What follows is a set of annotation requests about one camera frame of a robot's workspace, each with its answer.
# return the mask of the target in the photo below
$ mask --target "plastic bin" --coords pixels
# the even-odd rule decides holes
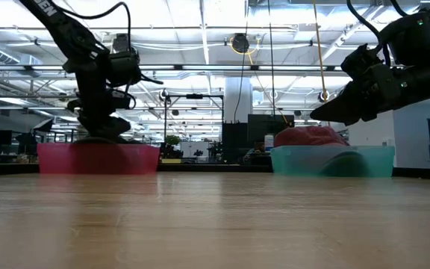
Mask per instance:
[[[134,144],[37,145],[42,174],[119,174],[155,173],[160,150]]]
[[[393,146],[280,146],[273,171],[286,176],[391,177]]]

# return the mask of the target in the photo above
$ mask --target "wooden tabletop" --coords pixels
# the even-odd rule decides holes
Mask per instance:
[[[430,268],[430,180],[2,176],[0,268]]]

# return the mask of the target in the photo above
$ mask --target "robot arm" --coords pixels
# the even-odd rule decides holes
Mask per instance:
[[[129,109],[131,100],[135,99],[128,94],[128,86],[145,78],[140,72],[137,51],[128,44],[126,51],[111,54],[87,28],[66,15],[69,11],[52,0],[20,2],[44,24],[67,57],[63,68],[75,73],[79,99],[70,102],[69,109],[80,108],[79,122],[91,136],[120,141],[119,135],[130,130],[130,123],[110,115],[118,108]],[[123,85],[127,85],[125,92],[114,90]]]
[[[378,47],[369,50],[367,44],[360,46],[345,59],[341,68],[352,81],[337,98],[314,110],[313,119],[351,125],[430,99],[430,10],[405,15],[375,34]],[[389,62],[383,64],[377,57],[385,48],[390,61],[387,45],[395,62],[404,67],[390,68]]]

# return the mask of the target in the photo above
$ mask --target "teal plastic bin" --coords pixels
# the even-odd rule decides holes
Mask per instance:
[[[285,176],[391,177],[393,146],[280,146],[273,171]]]

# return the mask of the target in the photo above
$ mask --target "red towel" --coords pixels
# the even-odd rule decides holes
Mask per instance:
[[[331,127],[309,126],[288,128],[278,133],[275,137],[275,147],[322,145],[349,146]]]

